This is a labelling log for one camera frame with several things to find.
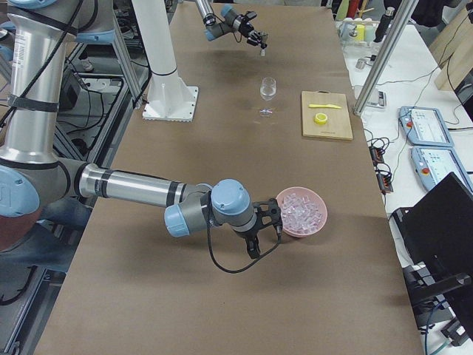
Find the aluminium frame post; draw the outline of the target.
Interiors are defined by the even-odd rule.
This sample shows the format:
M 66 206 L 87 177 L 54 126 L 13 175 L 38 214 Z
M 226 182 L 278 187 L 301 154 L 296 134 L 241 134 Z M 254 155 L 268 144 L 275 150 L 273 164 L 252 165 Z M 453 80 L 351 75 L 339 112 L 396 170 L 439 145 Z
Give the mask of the aluminium frame post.
M 400 7 L 394 16 L 393 23 L 390 27 L 389 33 L 387 34 L 384 43 L 381 45 L 378 52 L 377 58 L 370 70 L 366 81 L 364 82 L 363 88 L 354 104 L 353 113 L 354 115 L 361 116 L 365 106 L 375 89 L 382 72 L 384 71 L 392 52 L 395 49 L 398 40 L 401 37 L 404 28 L 412 15 L 415 7 L 417 6 L 418 0 L 403 0 L 400 3 Z

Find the yellow plastic knife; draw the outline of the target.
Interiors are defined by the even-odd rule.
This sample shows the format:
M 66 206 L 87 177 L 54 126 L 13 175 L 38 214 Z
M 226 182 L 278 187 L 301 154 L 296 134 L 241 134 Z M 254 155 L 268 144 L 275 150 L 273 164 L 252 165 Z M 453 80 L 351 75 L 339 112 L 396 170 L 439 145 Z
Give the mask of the yellow plastic knife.
M 323 108 L 323 109 L 341 109 L 341 106 L 335 104 L 308 104 L 309 108 Z

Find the pink bowl of ice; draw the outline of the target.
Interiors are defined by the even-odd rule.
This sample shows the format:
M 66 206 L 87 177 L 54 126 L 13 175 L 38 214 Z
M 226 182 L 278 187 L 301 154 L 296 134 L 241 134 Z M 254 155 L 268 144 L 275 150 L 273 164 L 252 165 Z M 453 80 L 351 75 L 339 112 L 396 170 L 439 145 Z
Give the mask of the pink bowl of ice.
M 294 186 L 276 196 L 282 212 L 283 231 L 292 237 L 309 237 L 320 231 L 327 222 L 325 202 L 313 190 Z

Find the upper blue teach pendant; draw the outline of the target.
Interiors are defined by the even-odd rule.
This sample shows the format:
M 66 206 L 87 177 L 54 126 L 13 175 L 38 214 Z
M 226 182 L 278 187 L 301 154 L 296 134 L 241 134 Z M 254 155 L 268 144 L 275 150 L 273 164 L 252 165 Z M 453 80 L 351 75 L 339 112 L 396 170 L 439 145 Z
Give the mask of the upper blue teach pendant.
M 402 106 L 398 120 L 410 143 L 419 146 L 453 147 L 454 142 L 439 109 Z

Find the blue teach pendant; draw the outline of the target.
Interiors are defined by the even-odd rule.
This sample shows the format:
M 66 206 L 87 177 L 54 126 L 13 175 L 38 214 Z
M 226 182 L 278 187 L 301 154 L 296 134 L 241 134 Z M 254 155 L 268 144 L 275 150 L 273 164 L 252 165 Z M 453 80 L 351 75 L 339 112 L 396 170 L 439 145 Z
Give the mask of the blue teach pendant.
M 410 149 L 410 155 L 425 190 L 432 190 L 453 172 L 465 187 L 472 191 L 472 182 L 452 147 L 414 146 Z
M 439 109 L 402 106 L 398 120 L 410 143 L 419 146 L 453 147 L 454 142 Z

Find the bamboo cutting board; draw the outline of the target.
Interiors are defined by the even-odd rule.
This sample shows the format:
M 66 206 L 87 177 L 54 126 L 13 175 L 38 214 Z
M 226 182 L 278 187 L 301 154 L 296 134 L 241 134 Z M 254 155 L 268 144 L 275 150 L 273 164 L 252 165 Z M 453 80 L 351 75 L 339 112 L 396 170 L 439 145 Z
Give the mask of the bamboo cutting board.
M 302 91 L 301 100 L 304 137 L 353 139 L 345 94 Z

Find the black thermos bottle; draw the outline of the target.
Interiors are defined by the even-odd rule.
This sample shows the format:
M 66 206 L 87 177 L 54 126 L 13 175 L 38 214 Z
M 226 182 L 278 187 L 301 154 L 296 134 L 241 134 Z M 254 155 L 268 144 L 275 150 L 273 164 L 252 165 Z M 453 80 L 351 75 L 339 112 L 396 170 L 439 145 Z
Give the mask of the black thermos bottle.
M 380 43 L 384 39 L 384 36 L 386 35 L 389 24 L 394 17 L 394 12 L 395 12 L 394 7 L 388 7 L 385 10 L 375 30 L 375 38 L 373 40 L 374 43 Z

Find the black monitor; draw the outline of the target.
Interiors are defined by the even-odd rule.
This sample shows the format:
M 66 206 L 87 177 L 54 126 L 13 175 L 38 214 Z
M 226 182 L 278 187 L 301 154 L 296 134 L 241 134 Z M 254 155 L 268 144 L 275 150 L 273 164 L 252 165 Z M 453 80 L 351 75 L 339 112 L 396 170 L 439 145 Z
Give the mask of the black monitor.
M 414 264 L 435 276 L 472 276 L 472 193 L 449 173 L 412 207 L 392 216 Z

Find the clear wine glass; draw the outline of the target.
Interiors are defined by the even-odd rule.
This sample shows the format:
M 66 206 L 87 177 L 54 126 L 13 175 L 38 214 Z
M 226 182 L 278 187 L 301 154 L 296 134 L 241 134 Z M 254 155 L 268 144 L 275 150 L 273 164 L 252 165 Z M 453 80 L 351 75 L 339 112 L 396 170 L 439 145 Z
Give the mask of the clear wine glass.
M 271 77 L 263 78 L 259 87 L 259 93 L 264 101 L 262 108 L 259 110 L 259 114 L 262 117 L 270 116 L 273 113 L 270 102 L 276 95 L 276 80 Z

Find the steel double jigger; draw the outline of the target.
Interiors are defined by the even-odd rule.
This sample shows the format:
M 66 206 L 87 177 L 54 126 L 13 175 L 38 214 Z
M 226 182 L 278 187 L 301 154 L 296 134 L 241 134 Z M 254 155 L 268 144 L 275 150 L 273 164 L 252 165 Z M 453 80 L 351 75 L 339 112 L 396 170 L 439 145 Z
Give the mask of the steel double jigger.
M 260 55 L 262 57 L 265 56 L 265 49 L 267 47 L 267 40 L 268 40 L 268 34 L 261 32 L 260 33 L 261 41 L 260 41 Z

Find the wooden plank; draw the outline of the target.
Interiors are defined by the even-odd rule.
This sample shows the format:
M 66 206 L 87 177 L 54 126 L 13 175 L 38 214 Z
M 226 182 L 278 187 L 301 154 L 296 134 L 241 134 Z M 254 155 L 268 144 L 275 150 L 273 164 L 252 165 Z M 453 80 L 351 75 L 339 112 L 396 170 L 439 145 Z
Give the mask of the wooden plank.
M 435 85 L 454 91 L 472 71 L 472 1 L 462 1 L 460 11 L 430 44 L 429 50 L 440 67 Z

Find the lower blue teach pendant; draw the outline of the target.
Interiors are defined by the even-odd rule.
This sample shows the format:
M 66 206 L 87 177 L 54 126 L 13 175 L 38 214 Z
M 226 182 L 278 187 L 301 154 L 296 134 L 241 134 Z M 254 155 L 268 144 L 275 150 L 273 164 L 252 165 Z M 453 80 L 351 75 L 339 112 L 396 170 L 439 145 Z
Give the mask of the lower blue teach pendant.
M 414 146 L 410 149 L 410 155 L 425 190 L 432 190 L 453 172 L 465 187 L 472 191 L 472 182 L 452 147 Z

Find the yellow lemon slice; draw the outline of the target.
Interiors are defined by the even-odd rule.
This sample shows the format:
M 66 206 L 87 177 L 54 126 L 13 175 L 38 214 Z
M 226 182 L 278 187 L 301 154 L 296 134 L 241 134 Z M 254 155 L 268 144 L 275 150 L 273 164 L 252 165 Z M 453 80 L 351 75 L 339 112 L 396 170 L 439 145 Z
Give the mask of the yellow lemon slice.
M 318 112 L 314 115 L 313 120 L 318 125 L 325 125 L 328 121 L 328 116 L 323 112 Z

